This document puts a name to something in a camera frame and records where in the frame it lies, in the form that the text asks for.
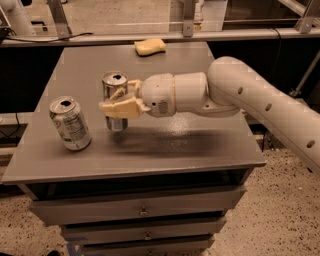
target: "silver can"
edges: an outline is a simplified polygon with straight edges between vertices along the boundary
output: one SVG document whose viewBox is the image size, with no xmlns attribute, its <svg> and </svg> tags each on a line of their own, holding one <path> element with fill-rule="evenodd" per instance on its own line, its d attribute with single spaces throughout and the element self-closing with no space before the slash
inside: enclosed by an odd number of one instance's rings
<svg viewBox="0 0 320 256">
<path fill-rule="evenodd" d="M 91 135 L 80 105 L 70 96 L 53 100 L 49 106 L 52 122 L 66 148 L 81 150 L 89 145 Z"/>
<path fill-rule="evenodd" d="M 116 100 L 128 93 L 128 79 L 120 71 L 112 71 L 103 75 L 104 100 Z M 111 131 L 120 132 L 128 127 L 128 119 L 112 118 L 106 116 L 107 126 Z"/>
</svg>

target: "yellow sponge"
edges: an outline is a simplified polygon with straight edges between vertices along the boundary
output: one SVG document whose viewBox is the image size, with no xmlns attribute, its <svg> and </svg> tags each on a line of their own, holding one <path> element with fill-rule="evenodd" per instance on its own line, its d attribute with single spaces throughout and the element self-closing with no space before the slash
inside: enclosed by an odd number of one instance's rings
<svg viewBox="0 0 320 256">
<path fill-rule="evenodd" d="M 166 44 L 160 38 L 134 42 L 134 45 L 140 56 L 147 56 L 157 52 L 165 52 L 167 49 Z"/>
</svg>

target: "wire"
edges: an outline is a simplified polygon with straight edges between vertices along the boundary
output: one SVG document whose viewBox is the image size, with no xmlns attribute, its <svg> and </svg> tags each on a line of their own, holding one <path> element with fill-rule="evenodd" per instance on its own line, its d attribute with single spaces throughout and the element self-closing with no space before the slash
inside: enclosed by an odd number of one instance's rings
<svg viewBox="0 0 320 256">
<path fill-rule="evenodd" d="M 18 113 L 16 113 L 16 120 L 17 120 L 17 125 L 18 125 L 16 130 L 14 130 L 9 135 L 5 134 L 3 131 L 0 131 L 0 133 L 3 134 L 6 138 L 11 138 L 11 136 L 13 134 L 15 134 L 17 131 L 19 131 L 19 129 L 20 129 L 20 122 L 19 122 L 19 118 L 18 118 Z"/>
<path fill-rule="evenodd" d="M 273 65 L 273 69 L 272 69 L 272 73 L 271 73 L 271 81 L 273 81 L 274 73 L 275 73 L 276 67 L 278 65 L 278 60 L 279 60 L 279 56 L 280 56 L 280 52 L 281 52 L 282 38 L 281 38 L 279 31 L 276 28 L 269 28 L 269 29 L 276 31 L 276 33 L 278 34 L 278 38 L 279 38 L 278 52 L 277 52 L 277 56 L 274 61 L 274 65 Z"/>
<path fill-rule="evenodd" d="M 79 36 L 85 36 L 85 35 L 93 35 L 93 33 L 85 32 L 85 33 L 81 33 L 81 34 L 77 34 L 77 35 L 72 35 L 72 36 L 58 38 L 58 39 L 52 39 L 52 40 L 27 40 L 27 39 L 12 38 L 9 36 L 6 36 L 5 39 L 11 40 L 11 41 L 18 41 L 18 42 L 28 42 L 28 43 L 51 43 L 51 42 L 64 41 L 64 40 L 68 40 L 68 39 L 79 37 Z"/>
</svg>

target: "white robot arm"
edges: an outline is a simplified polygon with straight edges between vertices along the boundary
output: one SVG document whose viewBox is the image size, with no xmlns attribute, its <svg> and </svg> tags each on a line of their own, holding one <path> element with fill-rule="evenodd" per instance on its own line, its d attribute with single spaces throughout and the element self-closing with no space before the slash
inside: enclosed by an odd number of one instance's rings
<svg viewBox="0 0 320 256">
<path fill-rule="evenodd" d="M 134 94 L 100 103 L 111 118 L 154 117 L 192 112 L 226 117 L 246 110 L 306 165 L 320 173 L 320 115 L 280 92 L 253 69 L 232 57 L 215 60 L 204 73 L 161 74 L 135 81 Z"/>
</svg>

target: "drawer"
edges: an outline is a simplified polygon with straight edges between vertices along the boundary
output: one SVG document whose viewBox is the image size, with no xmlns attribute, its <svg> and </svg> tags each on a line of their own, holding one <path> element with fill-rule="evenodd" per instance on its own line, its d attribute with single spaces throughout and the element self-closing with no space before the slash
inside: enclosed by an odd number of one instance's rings
<svg viewBox="0 0 320 256">
<path fill-rule="evenodd" d="M 225 217 L 194 214 L 149 218 L 140 221 L 113 221 L 100 225 L 71 225 L 62 228 L 62 236 L 71 244 L 102 244 L 124 241 L 151 241 L 159 238 L 207 235 L 220 232 Z"/>
<path fill-rule="evenodd" d="M 244 192 L 242 185 L 120 194 L 37 201 L 30 210 L 47 225 L 67 225 L 232 209 Z"/>
<path fill-rule="evenodd" d="M 81 252 L 85 256 L 152 256 L 157 253 L 204 250 L 212 243 L 211 236 L 196 236 L 141 243 L 82 246 Z"/>
</svg>

